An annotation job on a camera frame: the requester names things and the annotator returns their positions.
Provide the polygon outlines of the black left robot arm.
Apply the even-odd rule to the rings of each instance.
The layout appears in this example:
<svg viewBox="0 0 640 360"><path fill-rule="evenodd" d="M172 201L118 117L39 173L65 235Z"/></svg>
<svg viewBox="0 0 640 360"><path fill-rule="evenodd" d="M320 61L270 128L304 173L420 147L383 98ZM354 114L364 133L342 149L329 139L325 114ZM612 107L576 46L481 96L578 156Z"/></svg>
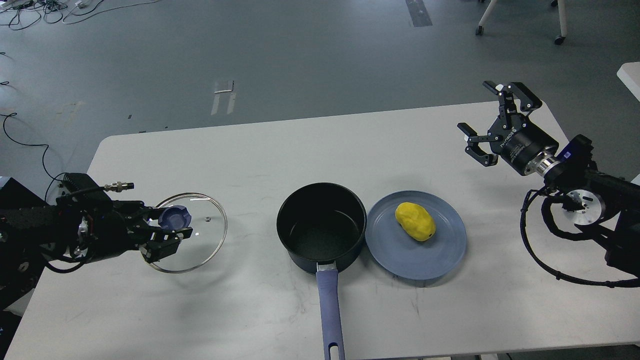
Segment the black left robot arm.
<svg viewBox="0 0 640 360"><path fill-rule="evenodd" d="M132 182L98 185L64 173L66 192L47 203L12 177L1 178L1 309L34 289L44 269L68 274L83 265L140 251L147 264L174 255L194 232L183 205L153 207L114 200Z"/></svg>

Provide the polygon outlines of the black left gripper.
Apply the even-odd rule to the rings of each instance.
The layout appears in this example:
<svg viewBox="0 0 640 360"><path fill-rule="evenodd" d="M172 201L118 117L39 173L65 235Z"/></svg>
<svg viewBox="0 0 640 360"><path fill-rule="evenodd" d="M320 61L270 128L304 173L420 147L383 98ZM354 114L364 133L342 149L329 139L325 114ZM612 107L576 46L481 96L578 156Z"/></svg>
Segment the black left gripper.
<svg viewBox="0 0 640 360"><path fill-rule="evenodd" d="M98 262L128 251L140 251L142 259L153 264L174 255L183 240L194 232L191 227L164 231L169 225L167 206L153 207L141 200L104 200L79 205L87 223L87 234L75 246L81 262ZM153 233L147 241L142 231L164 232Z"/></svg>

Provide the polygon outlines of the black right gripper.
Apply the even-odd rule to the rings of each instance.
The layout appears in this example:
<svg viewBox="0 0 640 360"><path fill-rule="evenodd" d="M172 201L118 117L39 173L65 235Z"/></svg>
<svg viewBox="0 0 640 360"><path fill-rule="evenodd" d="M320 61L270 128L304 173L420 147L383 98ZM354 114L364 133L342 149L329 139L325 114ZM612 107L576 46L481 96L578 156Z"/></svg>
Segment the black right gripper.
<svg viewBox="0 0 640 360"><path fill-rule="evenodd" d="M493 123L493 135L479 136L468 123L459 122L457 128L466 139L465 153L484 167L498 164L498 156L519 175L534 172L530 164L540 153L554 154L558 141L530 121L530 114L540 109L543 102L522 82L506 85L491 80L482 82L483 87L498 96L498 116ZM487 153L481 143L493 142L493 153Z"/></svg>

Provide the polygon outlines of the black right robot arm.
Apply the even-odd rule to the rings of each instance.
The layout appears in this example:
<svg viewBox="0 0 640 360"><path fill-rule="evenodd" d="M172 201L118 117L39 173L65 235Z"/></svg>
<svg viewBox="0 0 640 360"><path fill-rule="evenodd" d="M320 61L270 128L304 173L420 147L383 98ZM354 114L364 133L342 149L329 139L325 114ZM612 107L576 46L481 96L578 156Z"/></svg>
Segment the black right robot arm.
<svg viewBox="0 0 640 360"><path fill-rule="evenodd" d="M530 257L556 280L569 283L637 289L639 287L639 186L599 171L592 141L582 134L563 149L551 135L530 120L542 101L523 83L505 85L485 80L497 96L498 114L485 135L464 122L457 127L466 137L465 152L484 167L505 161L520 176L538 174L543 186L525 195L519 232ZM550 233L560 239L591 240L605 251L607 266L631 279L596 281L567 275L543 262L530 244L527 215L542 197L541 216Z"/></svg>

